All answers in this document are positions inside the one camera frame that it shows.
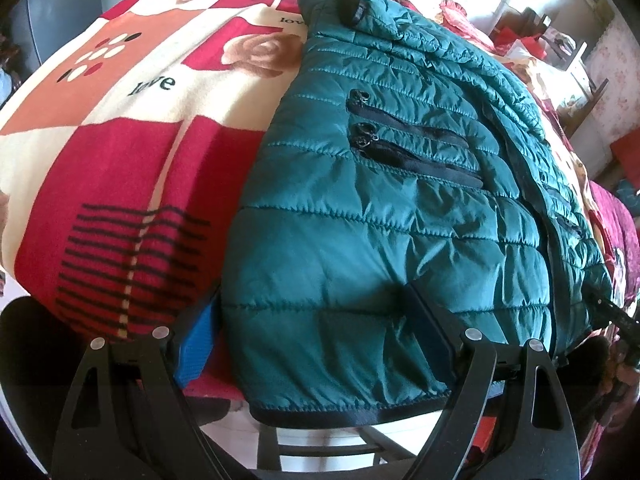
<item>quilted jacket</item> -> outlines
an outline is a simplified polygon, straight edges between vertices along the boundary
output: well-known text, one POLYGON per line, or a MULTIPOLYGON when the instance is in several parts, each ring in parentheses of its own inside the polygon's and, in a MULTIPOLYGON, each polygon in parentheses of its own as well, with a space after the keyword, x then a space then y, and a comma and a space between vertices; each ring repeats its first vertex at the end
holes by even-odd
POLYGON ((392 0, 299 4, 302 66, 223 271, 254 415, 292 426, 299 412, 356 413, 353 424, 433 407, 447 389, 398 301, 413 280, 494 341, 535 337, 565 354, 590 328, 583 282, 610 296, 610 281, 524 85, 392 0))

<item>zipper pocket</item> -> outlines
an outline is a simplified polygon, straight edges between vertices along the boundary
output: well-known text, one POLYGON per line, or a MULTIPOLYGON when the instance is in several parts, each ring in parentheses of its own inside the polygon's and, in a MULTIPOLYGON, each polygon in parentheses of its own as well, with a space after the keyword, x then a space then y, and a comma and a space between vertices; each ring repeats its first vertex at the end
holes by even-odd
POLYGON ((567 307, 571 304, 571 298, 561 256, 562 242, 551 222, 542 190, 530 175, 529 165, 524 155, 516 146, 493 107, 487 102, 482 102, 481 106, 485 120, 494 127, 496 133, 502 138, 507 155, 506 160, 511 165, 513 177, 520 188, 520 200, 527 205, 529 212, 540 226, 540 252, 546 260, 550 289, 549 313, 551 314, 552 333, 549 355, 555 359, 558 355, 566 354, 566 335, 564 332, 570 326, 567 307))
POLYGON ((383 126, 388 126, 389 128, 394 128, 395 130, 400 130, 401 132, 428 137, 433 140, 440 140, 461 148, 469 147, 466 139, 452 130, 406 123, 383 110, 367 105, 366 103, 369 99, 370 95, 368 92, 352 90, 349 99, 347 99, 347 110, 358 117, 382 124, 383 126))
POLYGON ((572 210, 571 203, 564 196, 562 196, 562 193, 560 193, 556 188, 551 187, 548 184, 544 184, 544 183, 542 184, 542 187, 546 189, 546 192, 548 192, 549 195, 559 200, 562 203, 562 205, 564 205, 569 211, 572 210))
POLYGON ((449 180, 462 186, 482 187, 478 173, 460 168, 454 164, 425 160, 388 140, 382 140, 376 133, 376 127, 370 123, 358 123, 353 127, 351 145, 361 156, 384 166, 398 170, 423 174, 443 180, 449 180))
MULTIPOLYGON (((558 200, 558 202, 564 205, 564 207, 567 208, 568 211, 572 210, 571 203, 567 199, 565 199, 556 188, 551 187, 548 184, 544 184, 544 183, 542 184, 542 187, 546 189, 546 192, 548 192, 549 195, 555 197, 556 200, 558 200)), ((582 229, 578 224, 575 224, 568 218, 559 214, 556 214, 556 221, 559 224, 562 224, 569 231, 575 232, 578 235, 578 237, 582 238, 582 229)))

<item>floor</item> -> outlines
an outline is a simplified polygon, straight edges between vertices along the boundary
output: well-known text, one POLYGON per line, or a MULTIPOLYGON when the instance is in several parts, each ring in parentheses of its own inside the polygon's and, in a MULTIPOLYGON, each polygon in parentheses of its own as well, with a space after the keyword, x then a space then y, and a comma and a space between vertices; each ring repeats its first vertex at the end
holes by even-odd
MULTIPOLYGON (((375 428, 414 454, 418 454, 433 430, 440 412, 419 415, 375 428)), ((202 430, 247 468, 256 467, 258 422, 249 414, 246 403, 238 403, 222 420, 207 424, 202 430)), ((278 429, 278 442, 290 446, 352 446, 363 444, 355 430, 283 430, 278 429)), ((329 458, 283 456, 284 471, 312 472, 358 469, 370 466, 373 455, 329 458)))

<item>black trim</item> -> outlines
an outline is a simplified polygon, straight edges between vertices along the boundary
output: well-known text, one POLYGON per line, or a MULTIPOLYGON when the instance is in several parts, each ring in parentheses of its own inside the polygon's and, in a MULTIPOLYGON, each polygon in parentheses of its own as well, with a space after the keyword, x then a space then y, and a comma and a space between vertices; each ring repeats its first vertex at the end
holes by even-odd
POLYGON ((130 324, 135 323, 136 325, 144 325, 144 326, 152 326, 155 328, 156 326, 167 324, 167 321, 162 319, 152 319, 150 317, 140 317, 140 316, 132 316, 131 314, 127 314, 127 318, 129 319, 129 323, 127 324, 127 330, 130 332, 130 324))
POLYGON ((375 133, 370 123, 359 123, 354 126, 356 135, 352 136, 351 146, 363 158, 378 164, 409 171, 424 176, 432 176, 461 186, 481 189, 484 185, 479 173, 461 168, 455 164, 445 164, 421 158, 415 153, 388 140, 383 140, 375 133))
POLYGON ((182 310, 181 307, 177 307, 177 306, 171 307, 171 306, 163 305, 162 307, 158 307, 155 303, 149 303, 148 301, 139 300, 137 298, 134 298, 122 292, 115 292, 114 290, 109 290, 108 288, 103 288, 101 286, 92 285, 91 283, 83 282, 82 280, 76 280, 71 276, 67 276, 64 272, 60 272, 58 277, 61 280, 65 280, 66 282, 73 283, 78 286, 83 286, 84 288, 88 288, 95 292, 100 292, 101 294, 105 294, 106 296, 111 296, 112 298, 116 298, 118 300, 127 300, 129 301, 129 303, 136 304, 152 312, 158 312, 159 314, 171 313, 171 314, 177 315, 182 310))
POLYGON ((292 446, 279 444, 278 452, 282 456, 354 456, 368 455, 382 451, 378 444, 352 444, 350 446, 292 446))
POLYGON ((72 263, 70 263, 70 262, 68 262, 66 260, 62 260, 60 262, 60 265, 62 267, 66 267, 67 269, 76 270, 78 272, 84 272, 85 274, 89 274, 91 276, 97 276, 98 278, 103 278, 105 280, 109 280, 110 282, 121 283, 123 285, 135 286, 136 288, 141 288, 142 290, 148 290, 149 292, 160 293, 160 294, 164 295, 165 297, 169 298, 170 300, 187 301, 187 302, 192 301, 192 299, 188 298, 187 296, 182 296, 180 294, 174 294, 172 292, 169 292, 165 288, 160 288, 158 286, 153 286, 153 285, 147 285, 146 283, 140 283, 140 282, 137 282, 136 280, 130 280, 129 278, 118 278, 117 276, 111 276, 110 274, 108 274, 106 272, 102 272, 101 270, 96 270, 96 269, 91 269, 89 267, 83 267, 83 266, 74 265, 74 264, 72 264, 72 263))
POLYGON ((438 412, 444 409, 447 397, 425 399, 379 410, 325 410, 317 412, 288 412, 285 410, 270 410, 249 405, 252 417, 274 428, 291 428, 293 430, 330 430, 332 428, 354 428, 358 426, 373 426, 394 422, 411 416, 438 412))
POLYGON ((529 165, 524 156, 514 143, 506 128, 499 120, 494 107, 486 101, 481 105, 482 115, 494 127, 494 130, 504 141, 511 172, 520 189, 522 202, 528 206, 529 212, 536 219, 540 228, 541 247, 545 245, 546 250, 540 250, 545 257, 550 285, 549 312, 551 313, 552 335, 549 348, 549 355, 556 357, 566 353, 565 328, 568 326, 568 311, 571 305, 569 295, 569 285, 566 283, 564 269, 562 268, 562 243, 558 231, 553 226, 551 218, 546 209, 545 198, 542 190, 530 174, 529 165))
POLYGON ((367 0, 338 0, 338 16, 346 27, 355 27, 364 18, 367 0))
POLYGON ((186 221, 191 222, 193 224, 199 224, 204 226, 211 225, 211 222, 209 222, 208 220, 203 220, 201 218, 196 218, 194 216, 191 216, 183 209, 180 209, 179 207, 176 207, 173 205, 163 205, 158 209, 151 209, 149 211, 142 211, 139 209, 130 209, 127 207, 119 207, 115 205, 97 205, 97 204, 82 204, 82 208, 88 209, 90 211, 110 211, 114 213, 125 213, 125 214, 136 215, 136 216, 151 216, 151 215, 156 215, 158 213, 162 213, 164 211, 168 211, 168 212, 173 212, 180 215, 186 221))
POLYGON ((73 249, 65 249, 65 254, 69 254, 69 256, 74 256, 76 258, 79 258, 81 260, 89 260, 92 262, 100 262, 102 264, 111 266, 111 267, 116 267, 118 269, 122 269, 122 270, 127 270, 127 271, 139 271, 139 272, 146 272, 147 274, 152 274, 153 276, 158 276, 160 278, 164 278, 165 280, 167 280, 168 282, 174 282, 174 283, 178 283, 179 285, 184 285, 184 286, 190 286, 191 288, 195 287, 195 283, 193 283, 191 280, 185 280, 183 278, 176 278, 175 276, 172 276, 170 274, 167 274, 166 272, 162 272, 162 270, 157 270, 153 267, 149 267, 143 264, 135 264, 133 266, 130 265, 123 265, 120 262, 117 262, 116 260, 111 260, 109 258, 103 258, 102 256, 96 256, 95 254, 91 254, 91 253, 79 253, 78 251, 74 251, 73 249))
MULTIPOLYGON (((100 242, 92 242, 90 240, 82 240, 82 238, 76 238, 75 236, 70 236, 68 238, 68 240, 76 245, 80 245, 80 246, 87 246, 87 247, 95 247, 97 249, 104 249, 105 251, 111 251, 113 253, 118 253, 118 254, 125 254, 126 256, 137 256, 138 254, 149 254, 150 256, 155 256, 156 258, 160 258, 161 260, 166 260, 169 263, 171 263, 172 265, 176 266, 176 267, 181 267, 183 269, 186 270, 192 270, 194 272, 196 272, 198 270, 198 267, 195 265, 191 265, 191 264, 185 264, 183 262, 181 262, 180 260, 176 260, 174 258, 172 258, 171 256, 169 256, 168 254, 165 253, 161 253, 160 251, 156 251, 155 249, 145 249, 145 248, 140 248, 137 251, 131 251, 128 249, 123 249, 122 247, 118 247, 116 245, 111 245, 111 244, 103 244, 100 242)), ((189 247, 185 247, 185 246, 180 246, 177 247, 178 250, 182 251, 183 253, 187 253, 187 254, 194 254, 195 256, 202 256, 202 253, 197 250, 197 249, 191 249, 189 247)))
POLYGON ((123 227, 131 227, 133 229, 145 229, 147 227, 157 226, 157 225, 165 225, 167 227, 171 227, 175 229, 180 234, 186 236, 187 238, 194 238, 194 240, 206 240, 206 237, 203 235, 199 235, 197 233, 192 233, 191 231, 187 231, 181 227, 180 224, 176 222, 171 222, 170 220, 165 220, 163 218, 156 218, 151 222, 127 222, 126 220, 120 220, 119 218, 111 218, 110 216, 87 216, 87 215, 76 215, 78 220, 82 220, 84 222, 104 222, 107 224, 121 225, 123 227))

